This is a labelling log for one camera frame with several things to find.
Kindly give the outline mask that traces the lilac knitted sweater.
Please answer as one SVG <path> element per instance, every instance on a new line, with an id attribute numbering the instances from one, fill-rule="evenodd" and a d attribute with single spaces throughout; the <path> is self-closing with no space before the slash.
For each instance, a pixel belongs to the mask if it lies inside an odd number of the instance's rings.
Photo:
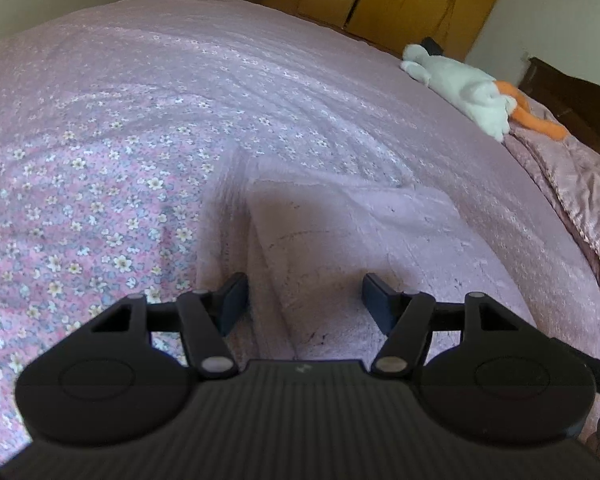
<path id="1" fill-rule="evenodd" d="M 362 304 L 369 273 L 440 301 L 485 292 L 530 318 L 498 256 L 429 186 L 395 188 L 235 150 L 202 189 L 197 232 L 200 288 L 237 272 L 248 278 L 249 307 L 226 340 L 239 363 L 373 359 L 385 338 Z"/>

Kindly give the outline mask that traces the pink quilted blanket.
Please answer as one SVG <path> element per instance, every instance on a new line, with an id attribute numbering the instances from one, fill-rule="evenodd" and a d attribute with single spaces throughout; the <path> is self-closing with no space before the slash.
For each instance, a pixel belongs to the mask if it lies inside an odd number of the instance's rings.
<path id="1" fill-rule="evenodd" d="M 571 134 L 555 141 L 509 123 L 505 147 L 580 247 L 600 286 L 600 154 Z"/>

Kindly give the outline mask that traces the dark wooden headboard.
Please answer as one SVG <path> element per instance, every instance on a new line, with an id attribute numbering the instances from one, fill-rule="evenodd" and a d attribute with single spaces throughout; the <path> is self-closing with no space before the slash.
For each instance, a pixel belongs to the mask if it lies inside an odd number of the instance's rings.
<path id="1" fill-rule="evenodd" d="M 546 106 L 583 144 L 600 154 L 600 85 L 530 58 L 519 88 Z"/>

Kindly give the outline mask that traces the pink floral bed sheet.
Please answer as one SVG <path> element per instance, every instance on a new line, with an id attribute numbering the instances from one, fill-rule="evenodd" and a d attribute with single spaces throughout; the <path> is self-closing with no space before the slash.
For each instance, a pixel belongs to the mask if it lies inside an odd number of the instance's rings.
<path id="1" fill-rule="evenodd" d="M 124 0 L 0 41 L 0 463 L 26 363 L 117 298 L 196 280 L 224 151 L 440 188 L 535 322 L 600 357 L 600 286 L 508 149 L 387 53 L 238 0 Z"/>

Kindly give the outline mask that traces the white orange plush toy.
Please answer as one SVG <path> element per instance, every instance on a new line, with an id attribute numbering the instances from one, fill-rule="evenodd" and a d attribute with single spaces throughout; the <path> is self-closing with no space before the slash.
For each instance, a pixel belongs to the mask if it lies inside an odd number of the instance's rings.
<path id="1" fill-rule="evenodd" d="M 554 141 L 562 141 L 568 134 L 557 122 L 533 115 L 526 96 L 513 84 L 454 58 L 431 55 L 421 44 L 404 48 L 400 67 L 498 143 L 509 134 L 511 119 Z"/>

